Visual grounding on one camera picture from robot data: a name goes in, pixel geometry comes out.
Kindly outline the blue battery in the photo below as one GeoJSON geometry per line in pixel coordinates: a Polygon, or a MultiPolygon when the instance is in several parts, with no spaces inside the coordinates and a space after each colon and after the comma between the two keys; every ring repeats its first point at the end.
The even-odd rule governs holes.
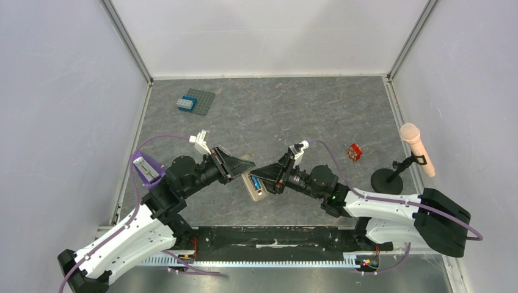
{"type": "Polygon", "coordinates": [[[256,178],[255,176],[251,176],[251,179],[252,179],[252,182],[254,184],[254,188],[257,192],[260,192],[261,191],[261,184],[258,180],[258,178],[256,178]]]}

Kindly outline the beige remote control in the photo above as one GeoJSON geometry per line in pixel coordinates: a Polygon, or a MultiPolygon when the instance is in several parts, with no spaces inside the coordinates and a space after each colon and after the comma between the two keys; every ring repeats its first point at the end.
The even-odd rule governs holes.
{"type": "Polygon", "coordinates": [[[241,178],[252,201],[261,201],[264,200],[269,193],[262,180],[251,174],[251,171],[256,168],[256,166],[249,167],[241,174],[241,178]]]}

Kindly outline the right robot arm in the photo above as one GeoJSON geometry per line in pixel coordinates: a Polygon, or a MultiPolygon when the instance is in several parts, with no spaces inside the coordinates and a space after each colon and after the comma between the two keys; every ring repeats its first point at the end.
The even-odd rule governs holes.
{"type": "Polygon", "coordinates": [[[321,209],[332,217],[357,218],[361,226],[352,239],[361,249],[406,242],[455,258],[464,256],[471,215],[437,189],[390,195],[352,188],[340,183],[328,165],[317,165],[311,172],[300,169],[299,155],[292,150],[251,174],[272,194],[289,188],[321,200],[321,209]]]}

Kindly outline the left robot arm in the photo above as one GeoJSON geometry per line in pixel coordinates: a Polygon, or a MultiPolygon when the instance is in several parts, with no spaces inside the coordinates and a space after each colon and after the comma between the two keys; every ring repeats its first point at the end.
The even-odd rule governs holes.
{"type": "Polygon", "coordinates": [[[124,221],[86,247],[58,255],[65,278],[60,288],[107,292],[117,278],[150,256],[188,247],[193,229],[180,215],[186,200],[216,181],[227,184],[254,166],[218,147],[203,155],[200,163],[190,156],[177,157],[124,221]]]}

